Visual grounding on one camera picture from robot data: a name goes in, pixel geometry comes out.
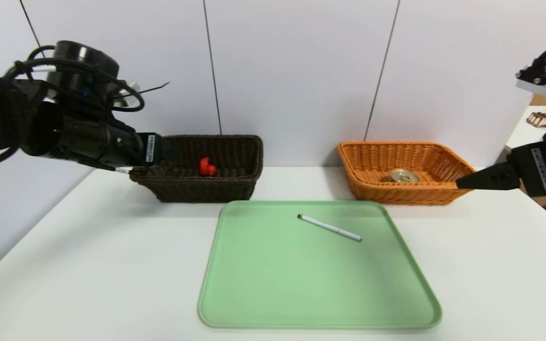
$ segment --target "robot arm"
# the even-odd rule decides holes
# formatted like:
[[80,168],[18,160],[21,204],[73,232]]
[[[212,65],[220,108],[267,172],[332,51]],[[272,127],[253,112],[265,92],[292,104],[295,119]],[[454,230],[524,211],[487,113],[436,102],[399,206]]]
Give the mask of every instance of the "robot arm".
[[[546,51],[516,73],[517,86],[546,97]],[[546,134],[542,142],[511,150],[507,162],[495,164],[456,181],[458,188],[508,190],[520,187],[531,197],[546,196]]]
[[[52,58],[35,59],[50,49]],[[33,79],[39,71],[48,73],[46,81]],[[158,164],[161,136],[136,133],[112,114],[145,106],[135,87],[117,79],[118,71],[102,51],[72,41],[40,47],[17,61],[0,78],[0,150],[8,148],[0,162],[20,148],[111,171]],[[22,74],[28,80],[16,80]],[[132,103],[138,105],[128,108]]]

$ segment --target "red toy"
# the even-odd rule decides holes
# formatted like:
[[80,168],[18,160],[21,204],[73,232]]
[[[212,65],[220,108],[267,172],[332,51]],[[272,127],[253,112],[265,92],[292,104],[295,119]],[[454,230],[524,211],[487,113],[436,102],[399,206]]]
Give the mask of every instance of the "red toy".
[[216,168],[216,166],[214,166],[214,164],[210,164],[210,158],[203,158],[203,159],[200,161],[199,175],[209,175],[209,176],[212,176],[212,175],[214,175],[217,171],[218,171],[218,169]]

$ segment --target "green tray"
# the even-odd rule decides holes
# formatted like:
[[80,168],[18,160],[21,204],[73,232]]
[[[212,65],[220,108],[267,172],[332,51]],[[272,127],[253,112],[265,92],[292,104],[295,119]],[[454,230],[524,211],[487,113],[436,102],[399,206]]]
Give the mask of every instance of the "green tray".
[[233,201],[220,214],[199,315],[219,328],[403,329],[438,324],[442,309],[381,205]]

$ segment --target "metal can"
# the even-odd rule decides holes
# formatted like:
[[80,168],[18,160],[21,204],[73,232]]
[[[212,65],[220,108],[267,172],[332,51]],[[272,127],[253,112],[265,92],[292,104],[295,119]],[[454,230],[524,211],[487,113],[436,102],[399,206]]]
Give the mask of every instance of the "metal can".
[[407,169],[395,168],[391,170],[390,182],[392,183],[417,183],[419,181],[418,176]]

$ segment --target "pen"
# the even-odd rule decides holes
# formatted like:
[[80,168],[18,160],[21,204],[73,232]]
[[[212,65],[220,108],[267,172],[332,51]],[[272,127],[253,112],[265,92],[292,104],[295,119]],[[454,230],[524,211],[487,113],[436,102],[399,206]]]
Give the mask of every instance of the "pen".
[[332,225],[329,225],[327,223],[320,222],[319,220],[315,220],[314,218],[309,218],[309,216],[299,214],[299,219],[305,220],[305,222],[310,222],[311,224],[315,224],[317,226],[323,227],[325,229],[329,229],[330,231],[336,232],[338,234],[344,235],[345,237],[349,237],[351,239],[355,239],[358,242],[362,241],[362,238],[358,236],[357,234],[353,234],[349,231],[345,231],[343,229],[339,229],[338,227],[334,227]]

